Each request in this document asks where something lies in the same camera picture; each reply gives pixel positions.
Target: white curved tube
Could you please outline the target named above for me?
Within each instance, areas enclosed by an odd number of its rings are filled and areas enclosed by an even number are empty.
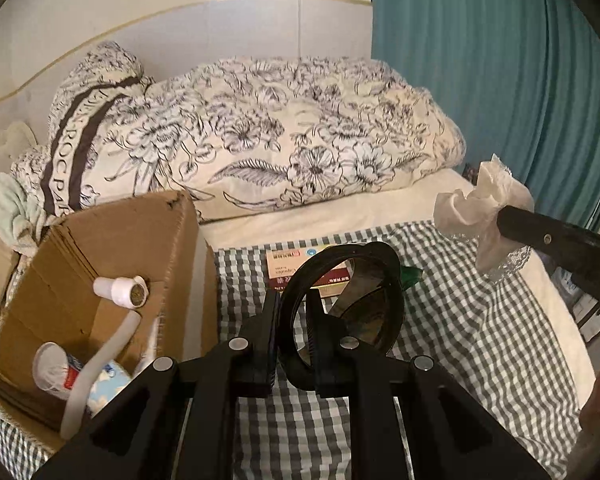
[[[82,416],[87,405],[87,399],[93,383],[96,381],[104,366],[113,361],[122,349],[131,340],[141,320],[140,314],[130,310],[124,321],[116,330],[116,333],[102,345],[100,350],[94,355],[84,368],[78,374],[74,387],[69,394],[64,415],[62,416],[62,425],[60,426],[60,436],[65,440],[70,439],[78,430],[82,423]]]

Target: cream bed sheet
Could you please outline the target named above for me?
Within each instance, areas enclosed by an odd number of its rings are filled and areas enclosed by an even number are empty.
[[[438,193],[455,189],[468,193],[473,186],[455,171],[441,170],[404,189],[356,194],[332,202],[213,222],[203,226],[202,231],[217,250],[431,220]],[[578,329],[535,252],[520,273],[554,329],[583,406],[595,374]]]

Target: gingham fabric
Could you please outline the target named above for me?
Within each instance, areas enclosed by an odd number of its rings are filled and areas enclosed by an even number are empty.
[[[393,355],[431,355],[552,476],[563,476],[579,427],[578,403],[548,320],[518,274],[488,282],[475,271],[475,244],[446,239],[432,222],[218,251],[220,339],[237,335],[242,320],[260,312],[267,250],[372,240],[388,243],[403,264],[424,270],[406,293],[405,323]],[[302,309],[295,329],[303,344]],[[237,418],[236,478],[350,478],[347,399],[297,390],[278,367],[273,395],[239,399]],[[0,420],[0,459],[15,478],[27,479],[46,454]]]

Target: floral comforter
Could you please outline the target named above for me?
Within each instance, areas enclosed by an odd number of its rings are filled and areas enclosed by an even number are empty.
[[[202,219],[230,218],[410,186],[465,150],[383,62],[227,59],[152,83],[115,43],[71,72],[49,124],[12,171],[56,215],[185,189]]]

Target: green object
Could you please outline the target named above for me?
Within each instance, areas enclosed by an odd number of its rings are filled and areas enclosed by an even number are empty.
[[[600,227],[600,39],[573,0],[373,0],[372,57],[424,86],[477,167],[495,153],[536,211]]]
[[[402,290],[407,290],[413,285],[418,283],[422,277],[422,269],[418,267],[405,267],[400,266],[400,283],[402,284]]]

